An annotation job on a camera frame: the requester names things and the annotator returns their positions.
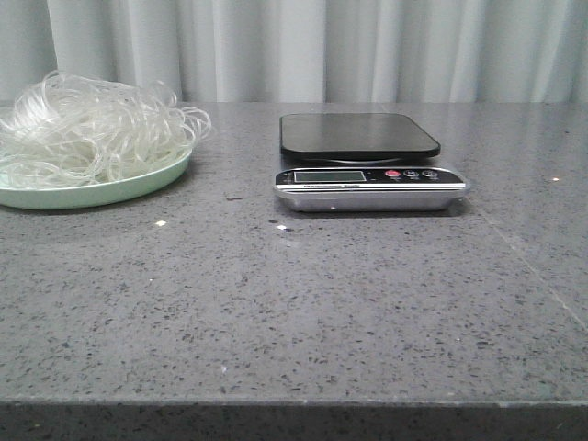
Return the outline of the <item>white pleated curtain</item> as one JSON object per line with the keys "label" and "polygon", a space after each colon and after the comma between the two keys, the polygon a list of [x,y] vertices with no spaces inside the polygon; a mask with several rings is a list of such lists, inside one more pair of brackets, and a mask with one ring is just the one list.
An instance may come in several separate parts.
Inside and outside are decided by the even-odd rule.
{"label": "white pleated curtain", "polygon": [[52,70],[188,101],[585,102],[584,1],[4,1],[1,97]]}

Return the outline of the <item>white vermicelli noodle bundle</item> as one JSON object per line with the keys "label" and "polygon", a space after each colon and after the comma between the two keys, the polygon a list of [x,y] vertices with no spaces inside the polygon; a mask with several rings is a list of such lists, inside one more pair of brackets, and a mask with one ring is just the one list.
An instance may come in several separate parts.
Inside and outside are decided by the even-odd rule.
{"label": "white vermicelli noodle bundle", "polygon": [[84,187],[156,172],[212,131],[162,82],[133,86],[53,71],[1,111],[1,182],[18,189]]}

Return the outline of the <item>light green round plate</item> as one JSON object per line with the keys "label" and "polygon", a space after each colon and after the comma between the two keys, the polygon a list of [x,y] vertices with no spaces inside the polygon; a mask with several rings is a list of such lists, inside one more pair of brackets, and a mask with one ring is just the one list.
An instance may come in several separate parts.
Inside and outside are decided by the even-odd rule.
{"label": "light green round plate", "polygon": [[1,174],[1,205],[17,209],[83,209],[148,195],[176,181],[187,169],[191,151],[160,170],[117,182],[82,187],[14,187]]}

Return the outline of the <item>black silver kitchen scale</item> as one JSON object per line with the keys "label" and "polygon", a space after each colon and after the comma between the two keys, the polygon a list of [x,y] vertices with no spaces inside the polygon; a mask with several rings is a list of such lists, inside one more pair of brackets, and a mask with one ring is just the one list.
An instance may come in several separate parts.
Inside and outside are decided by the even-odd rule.
{"label": "black silver kitchen scale", "polygon": [[279,120],[274,189],[290,209],[436,211],[469,191],[441,145],[395,113],[298,113]]}

